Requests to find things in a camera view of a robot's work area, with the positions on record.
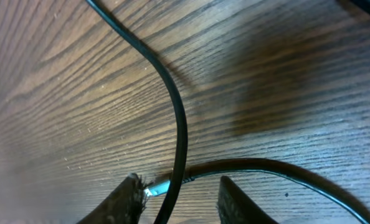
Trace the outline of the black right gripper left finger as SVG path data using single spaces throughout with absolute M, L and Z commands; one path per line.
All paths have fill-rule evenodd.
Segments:
M 78 224 L 137 224 L 145 209 L 146 184 L 130 173 L 92 212 Z

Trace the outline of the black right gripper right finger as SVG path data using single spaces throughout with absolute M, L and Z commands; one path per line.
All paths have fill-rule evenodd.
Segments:
M 222 224 L 278 224 L 225 175 L 220 179 L 217 210 Z

